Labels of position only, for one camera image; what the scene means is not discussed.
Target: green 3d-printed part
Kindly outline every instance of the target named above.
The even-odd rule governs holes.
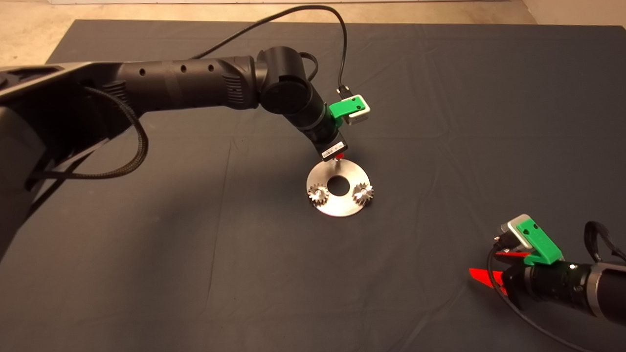
[[[561,250],[533,219],[522,222],[516,228],[535,250],[524,258],[524,264],[529,266],[537,263],[550,265],[563,257]]]
[[[328,109],[331,111],[331,115],[335,119],[335,124],[339,127],[342,124],[343,116],[365,110],[366,106],[367,105],[362,100],[361,96],[355,95],[348,99],[331,104],[328,106]]]

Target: green bracket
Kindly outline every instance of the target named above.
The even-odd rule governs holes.
[[[354,95],[350,98],[338,101],[337,103],[330,104],[328,109],[333,119],[335,119],[337,127],[342,125],[343,119],[346,119],[349,125],[364,120],[365,114],[370,111],[369,106],[361,95]]]
[[[534,266],[538,263],[550,265],[563,257],[561,250],[533,219],[528,218],[515,228],[535,250],[524,258],[524,264],[529,266]]]

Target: concrete floor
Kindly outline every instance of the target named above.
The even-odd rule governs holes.
[[[45,0],[0,0],[0,67],[39,65],[75,19],[254,21],[294,5],[108,4],[50,5]],[[534,24],[521,0],[451,3],[332,4],[346,22]],[[281,19],[333,22],[324,11],[302,11]]]

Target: silver ring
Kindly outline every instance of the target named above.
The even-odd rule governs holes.
[[[315,205],[315,208],[327,215],[336,217],[356,214],[363,209],[363,205],[354,201],[352,198],[353,190],[359,184],[369,185],[370,183],[365,171],[350,160],[331,159],[315,165],[307,178],[307,191],[317,185],[328,188],[328,181],[335,176],[344,177],[350,183],[350,190],[344,195],[334,195],[329,192],[328,200],[321,205]]]

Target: red tip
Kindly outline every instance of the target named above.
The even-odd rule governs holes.
[[[497,256],[503,256],[503,257],[528,257],[530,255],[530,252],[497,252],[496,253]]]
[[[469,274],[471,277],[474,278],[474,280],[485,284],[491,288],[493,288],[493,285],[491,284],[491,280],[489,280],[489,275],[487,274],[487,270],[484,269],[473,269],[470,268],[469,269]],[[502,283],[502,272],[501,271],[494,271],[493,272],[493,277],[496,279],[496,282],[502,286],[504,285]],[[502,290],[502,293],[506,295],[506,289],[504,287],[500,288]]]

